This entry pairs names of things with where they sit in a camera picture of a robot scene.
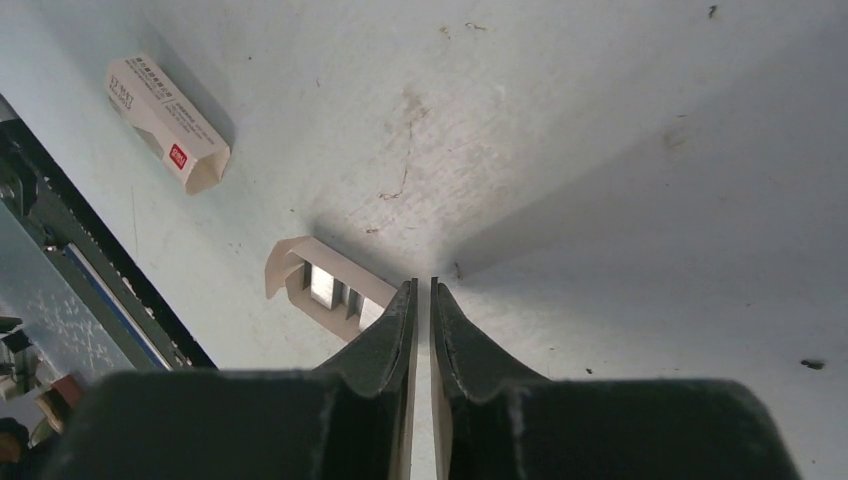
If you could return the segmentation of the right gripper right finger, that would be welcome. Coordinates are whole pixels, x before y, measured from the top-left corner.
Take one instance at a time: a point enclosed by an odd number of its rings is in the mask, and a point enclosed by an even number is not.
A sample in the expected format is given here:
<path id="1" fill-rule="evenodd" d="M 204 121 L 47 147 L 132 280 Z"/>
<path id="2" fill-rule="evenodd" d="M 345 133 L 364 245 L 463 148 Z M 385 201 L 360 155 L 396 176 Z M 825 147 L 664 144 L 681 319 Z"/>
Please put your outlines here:
<path id="1" fill-rule="evenodd" d="M 796 479 L 765 405 L 717 379 L 553 380 L 431 283 L 442 479 Z"/>

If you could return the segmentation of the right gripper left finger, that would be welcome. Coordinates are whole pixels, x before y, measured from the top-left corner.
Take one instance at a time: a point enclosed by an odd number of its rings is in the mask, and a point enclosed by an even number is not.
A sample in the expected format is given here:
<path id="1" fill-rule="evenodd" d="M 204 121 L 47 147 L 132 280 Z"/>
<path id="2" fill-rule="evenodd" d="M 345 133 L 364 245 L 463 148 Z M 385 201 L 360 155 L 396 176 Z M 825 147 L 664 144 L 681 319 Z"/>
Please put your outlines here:
<path id="1" fill-rule="evenodd" d="M 311 370 L 122 372 L 87 392 L 46 479 L 406 479 L 418 283 Z"/>

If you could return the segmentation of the staple box with barcode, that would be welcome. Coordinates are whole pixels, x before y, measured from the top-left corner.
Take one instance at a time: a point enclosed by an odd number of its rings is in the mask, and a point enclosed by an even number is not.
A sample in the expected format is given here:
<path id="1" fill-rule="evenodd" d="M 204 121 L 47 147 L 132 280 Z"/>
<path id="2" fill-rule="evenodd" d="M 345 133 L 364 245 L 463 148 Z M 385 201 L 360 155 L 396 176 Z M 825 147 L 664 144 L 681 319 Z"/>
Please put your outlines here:
<path id="1" fill-rule="evenodd" d="M 265 295 L 289 303 L 345 342 L 383 314 L 397 288 L 313 236 L 283 239 L 264 267 Z"/>

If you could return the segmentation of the white staple box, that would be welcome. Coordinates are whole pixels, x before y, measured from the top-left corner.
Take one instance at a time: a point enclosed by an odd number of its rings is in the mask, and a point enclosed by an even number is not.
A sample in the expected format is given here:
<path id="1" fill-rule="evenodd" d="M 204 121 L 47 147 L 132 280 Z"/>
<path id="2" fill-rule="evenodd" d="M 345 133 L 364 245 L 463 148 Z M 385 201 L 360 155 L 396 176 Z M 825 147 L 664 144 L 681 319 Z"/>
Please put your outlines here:
<path id="1" fill-rule="evenodd" d="M 105 88 L 113 108 L 186 194 L 221 182 L 229 144 L 153 59 L 137 54 L 110 62 Z"/>

